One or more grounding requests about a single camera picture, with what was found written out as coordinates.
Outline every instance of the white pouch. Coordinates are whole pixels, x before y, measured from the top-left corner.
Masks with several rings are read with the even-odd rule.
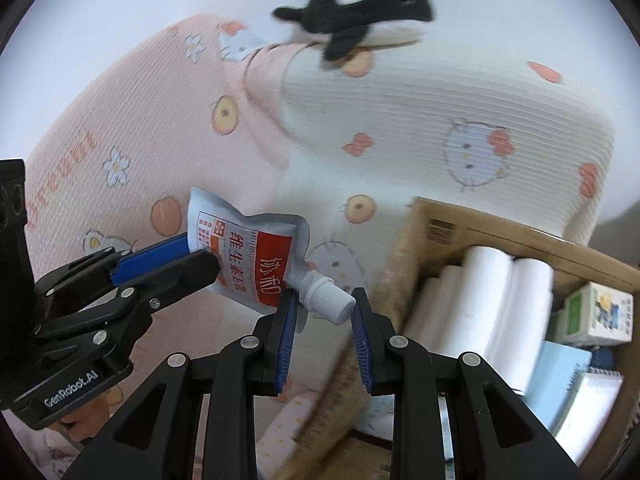
[[[351,315],[355,299],[304,261],[309,225],[302,216],[263,213],[244,216],[229,202],[191,189],[188,210],[191,252],[205,249],[218,257],[220,273],[209,288],[262,314],[280,304],[287,286],[300,302],[334,324]],[[298,329],[306,320],[298,313]]]

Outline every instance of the white notepad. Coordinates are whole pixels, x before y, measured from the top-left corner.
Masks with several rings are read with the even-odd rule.
[[[618,372],[598,368],[590,368],[575,378],[564,412],[552,433],[577,465],[582,463],[607,421],[622,381]]]

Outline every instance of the white cap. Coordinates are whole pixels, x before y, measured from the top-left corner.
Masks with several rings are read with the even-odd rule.
[[[356,299],[335,285],[331,278],[310,270],[300,285],[300,301],[309,312],[336,325],[351,317]]]

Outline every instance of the orca plush toy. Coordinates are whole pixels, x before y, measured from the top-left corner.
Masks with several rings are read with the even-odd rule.
[[[428,0],[310,0],[304,9],[278,7],[273,15],[298,22],[311,38],[327,43],[328,61],[343,58],[359,45],[418,40],[433,19]]]

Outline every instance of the small white box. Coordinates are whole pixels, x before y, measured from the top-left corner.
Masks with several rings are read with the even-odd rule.
[[[634,298],[589,282],[567,296],[552,340],[571,346],[615,346],[631,341]]]

